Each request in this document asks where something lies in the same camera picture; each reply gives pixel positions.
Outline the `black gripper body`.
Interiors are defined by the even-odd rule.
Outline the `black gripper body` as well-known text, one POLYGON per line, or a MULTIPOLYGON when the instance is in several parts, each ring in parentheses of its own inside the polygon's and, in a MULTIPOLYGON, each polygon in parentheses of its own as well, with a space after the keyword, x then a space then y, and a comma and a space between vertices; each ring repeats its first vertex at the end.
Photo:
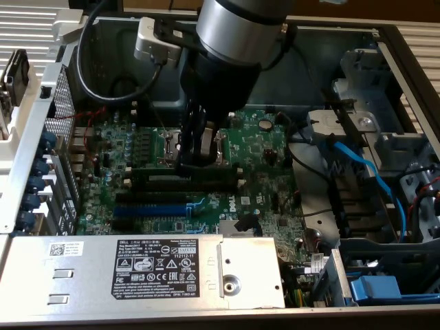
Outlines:
POLYGON ((231 111, 242 109, 252 93, 262 67, 235 65, 209 53, 190 50, 180 76, 197 126, 219 126, 231 111))

